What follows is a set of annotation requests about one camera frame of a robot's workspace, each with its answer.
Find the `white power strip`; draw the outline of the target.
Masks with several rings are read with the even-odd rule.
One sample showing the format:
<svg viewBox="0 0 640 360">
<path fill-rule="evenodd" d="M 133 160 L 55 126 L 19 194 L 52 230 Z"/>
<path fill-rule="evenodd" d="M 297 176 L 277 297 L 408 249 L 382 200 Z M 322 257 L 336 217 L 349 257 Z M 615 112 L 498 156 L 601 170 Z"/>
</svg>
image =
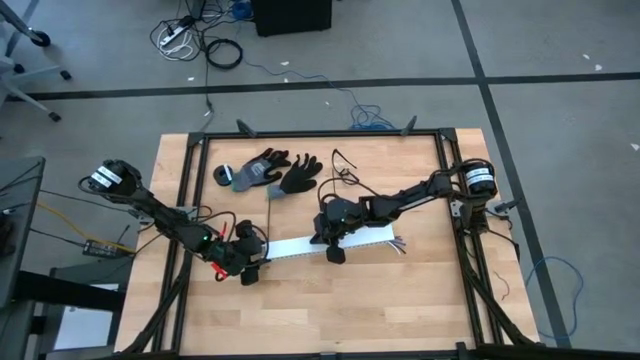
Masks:
<svg viewBox="0 0 640 360">
<path fill-rule="evenodd" d="M 187 33 L 188 29 L 183 26 L 177 26 L 172 28 L 171 26 L 165 27 L 160 31 L 157 39 L 157 46 L 159 48 L 164 47 L 175 40 L 180 35 Z"/>
</svg>

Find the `black aluminium table frame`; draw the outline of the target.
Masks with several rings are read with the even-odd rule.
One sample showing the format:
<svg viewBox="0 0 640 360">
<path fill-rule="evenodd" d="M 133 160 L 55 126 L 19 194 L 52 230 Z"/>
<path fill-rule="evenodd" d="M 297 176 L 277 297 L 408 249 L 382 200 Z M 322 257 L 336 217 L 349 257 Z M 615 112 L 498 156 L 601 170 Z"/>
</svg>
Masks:
<svg viewBox="0 0 640 360">
<path fill-rule="evenodd" d="M 278 241 L 309 233 L 314 195 L 267 205 L 260 192 L 232 195 L 212 178 L 217 164 L 244 162 L 267 147 L 322 161 L 339 149 L 372 185 L 387 190 L 418 182 L 456 157 L 487 153 L 478 129 L 165 134 L 145 182 L 163 201 L 207 204 L 217 225 L 237 216 L 269 226 Z M 462 280 L 446 204 L 407 213 L 394 228 L 409 244 L 406 256 L 371 246 L 350 250 L 342 265 L 321 256 L 289 258 L 264 267 L 249 287 L 216 282 L 213 269 L 194 260 L 187 296 L 169 309 L 162 347 L 170 348 L 176 320 L 183 323 L 185 360 L 448 359 L 458 343 L 468 352 L 477 339 L 491 343 L 488 309 Z"/>
</svg>

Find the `grey office chair base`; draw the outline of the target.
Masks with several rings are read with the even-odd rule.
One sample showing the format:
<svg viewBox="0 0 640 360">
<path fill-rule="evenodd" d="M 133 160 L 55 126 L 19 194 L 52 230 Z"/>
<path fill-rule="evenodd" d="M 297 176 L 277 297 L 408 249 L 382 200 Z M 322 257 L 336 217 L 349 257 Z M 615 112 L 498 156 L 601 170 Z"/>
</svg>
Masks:
<svg viewBox="0 0 640 360">
<path fill-rule="evenodd" d="M 26 71 L 21 64 L 16 63 L 5 55 L 0 55 L 0 90 L 5 91 L 8 96 L 17 97 L 18 99 L 33 105 L 39 110 L 45 112 L 52 121 L 59 122 L 61 120 L 61 116 L 59 114 L 50 110 L 19 88 L 19 84 L 51 74 L 60 75 L 65 81 L 72 79 L 71 74 L 58 65 L 34 71 Z"/>
</svg>

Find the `black grey work glove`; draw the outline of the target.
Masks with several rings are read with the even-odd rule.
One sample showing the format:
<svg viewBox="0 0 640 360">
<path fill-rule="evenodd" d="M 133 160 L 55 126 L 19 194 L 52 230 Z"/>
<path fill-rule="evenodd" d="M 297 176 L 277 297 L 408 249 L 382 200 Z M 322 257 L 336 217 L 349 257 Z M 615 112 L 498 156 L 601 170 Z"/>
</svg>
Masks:
<svg viewBox="0 0 640 360">
<path fill-rule="evenodd" d="M 299 194 L 313 189 L 317 185 L 315 176 L 323 170 L 323 164 L 316 156 L 308 153 L 304 157 L 296 156 L 296 161 L 277 185 L 267 187 L 269 200 L 283 198 L 286 195 Z"/>
</svg>

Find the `white flat panel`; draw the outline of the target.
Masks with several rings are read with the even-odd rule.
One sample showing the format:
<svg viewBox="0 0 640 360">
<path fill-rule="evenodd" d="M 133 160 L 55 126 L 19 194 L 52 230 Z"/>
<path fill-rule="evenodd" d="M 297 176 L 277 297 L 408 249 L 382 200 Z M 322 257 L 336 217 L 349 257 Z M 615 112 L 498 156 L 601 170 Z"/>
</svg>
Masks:
<svg viewBox="0 0 640 360">
<path fill-rule="evenodd" d="M 108 346 L 113 319 L 112 311 L 65 306 L 53 350 Z"/>
</svg>

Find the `large black box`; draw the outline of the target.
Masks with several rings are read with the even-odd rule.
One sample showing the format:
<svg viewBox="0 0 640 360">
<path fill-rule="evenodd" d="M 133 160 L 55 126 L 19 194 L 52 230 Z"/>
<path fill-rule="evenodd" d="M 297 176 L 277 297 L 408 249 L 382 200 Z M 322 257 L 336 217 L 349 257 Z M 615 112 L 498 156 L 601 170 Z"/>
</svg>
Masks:
<svg viewBox="0 0 640 360">
<path fill-rule="evenodd" d="M 332 0 L 250 0 L 261 37 L 323 31 L 332 26 Z"/>
</svg>

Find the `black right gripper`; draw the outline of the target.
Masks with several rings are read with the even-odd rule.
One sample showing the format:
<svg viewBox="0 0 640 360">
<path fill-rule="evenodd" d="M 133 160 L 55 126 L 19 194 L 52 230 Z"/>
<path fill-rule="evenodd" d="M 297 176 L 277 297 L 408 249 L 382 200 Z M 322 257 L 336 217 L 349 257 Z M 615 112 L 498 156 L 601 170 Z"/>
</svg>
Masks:
<svg viewBox="0 0 640 360">
<path fill-rule="evenodd" d="M 352 202 L 330 195 L 328 201 L 320 201 L 320 212 L 313 219 L 315 234 L 310 243 L 327 245 L 327 260 L 343 264 L 346 256 L 339 245 L 340 240 L 371 222 L 372 218 L 364 202 Z"/>
</svg>

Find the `dark office chair base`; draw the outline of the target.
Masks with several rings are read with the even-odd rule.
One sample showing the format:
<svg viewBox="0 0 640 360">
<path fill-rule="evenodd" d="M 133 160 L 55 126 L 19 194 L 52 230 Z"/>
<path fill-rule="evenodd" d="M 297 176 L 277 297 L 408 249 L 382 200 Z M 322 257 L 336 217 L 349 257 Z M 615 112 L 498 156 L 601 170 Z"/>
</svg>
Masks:
<svg viewBox="0 0 640 360">
<path fill-rule="evenodd" d="M 0 0 L 0 19 L 6 21 L 19 33 L 28 37 L 36 46 L 48 47 L 51 44 L 51 39 L 45 32 L 31 28 L 3 0 Z"/>
</svg>

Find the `small black electronics box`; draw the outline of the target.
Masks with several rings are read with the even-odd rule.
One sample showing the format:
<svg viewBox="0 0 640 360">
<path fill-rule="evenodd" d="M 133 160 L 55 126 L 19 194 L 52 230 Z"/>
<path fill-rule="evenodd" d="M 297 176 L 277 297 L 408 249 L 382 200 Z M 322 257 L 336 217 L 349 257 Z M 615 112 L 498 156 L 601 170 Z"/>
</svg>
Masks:
<svg viewBox="0 0 640 360">
<path fill-rule="evenodd" d="M 96 240 L 87 239 L 82 254 L 90 257 L 97 257 L 102 259 L 118 259 L 122 257 L 131 256 L 134 251 L 125 250 L 115 245 L 105 244 Z"/>
</svg>

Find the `dark grey side table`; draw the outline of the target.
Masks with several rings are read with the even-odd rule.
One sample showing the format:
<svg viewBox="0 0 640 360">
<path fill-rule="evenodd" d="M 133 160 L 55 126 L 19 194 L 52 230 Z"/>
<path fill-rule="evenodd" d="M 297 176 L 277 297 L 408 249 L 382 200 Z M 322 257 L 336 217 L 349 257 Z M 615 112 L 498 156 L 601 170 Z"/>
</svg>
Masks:
<svg viewBox="0 0 640 360">
<path fill-rule="evenodd" d="M 45 164 L 41 156 L 0 158 L 0 309 L 13 298 Z"/>
</svg>

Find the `black clear safety glasses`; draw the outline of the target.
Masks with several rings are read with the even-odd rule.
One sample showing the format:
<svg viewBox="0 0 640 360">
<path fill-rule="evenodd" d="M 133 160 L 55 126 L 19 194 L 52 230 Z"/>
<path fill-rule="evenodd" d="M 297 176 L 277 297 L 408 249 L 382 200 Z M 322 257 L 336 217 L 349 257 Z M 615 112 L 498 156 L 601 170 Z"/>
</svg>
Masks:
<svg viewBox="0 0 640 360">
<path fill-rule="evenodd" d="M 355 185 L 360 182 L 359 177 L 355 174 L 357 166 L 343 155 L 340 150 L 334 149 L 332 151 L 331 165 L 334 175 L 345 184 Z"/>
</svg>

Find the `black support beam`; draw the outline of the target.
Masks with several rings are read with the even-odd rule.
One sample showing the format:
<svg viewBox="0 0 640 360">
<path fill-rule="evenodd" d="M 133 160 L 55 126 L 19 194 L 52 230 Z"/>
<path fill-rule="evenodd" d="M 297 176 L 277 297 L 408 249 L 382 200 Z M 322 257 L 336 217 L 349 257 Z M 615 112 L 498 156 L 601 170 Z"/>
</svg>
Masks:
<svg viewBox="0 0 640 360">
<path fill-rule="evenodd" d="M 42 274 L 19 271 L 11 299 L 116 312 L 122 309 L 125 294 Z"/>
</svg>

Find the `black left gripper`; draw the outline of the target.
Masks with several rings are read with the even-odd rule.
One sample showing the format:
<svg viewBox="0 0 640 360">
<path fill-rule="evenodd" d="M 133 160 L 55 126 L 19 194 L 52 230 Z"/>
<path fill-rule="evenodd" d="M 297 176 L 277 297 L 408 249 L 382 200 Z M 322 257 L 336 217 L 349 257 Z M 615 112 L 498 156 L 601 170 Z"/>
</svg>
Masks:
<svg viewBox="0 0 640 360">
<path fill-rule="evenodd" d="M 237 224 L 235 233 L 237 238 L 230 241 L 205 237 L 197 254 L 213 268 L 216 282 L 239 276 L 243 286 L 250 286 L 259 281 L 260 267 L 268 262 L 268 236 L 250 220 Z"/>
</svg>

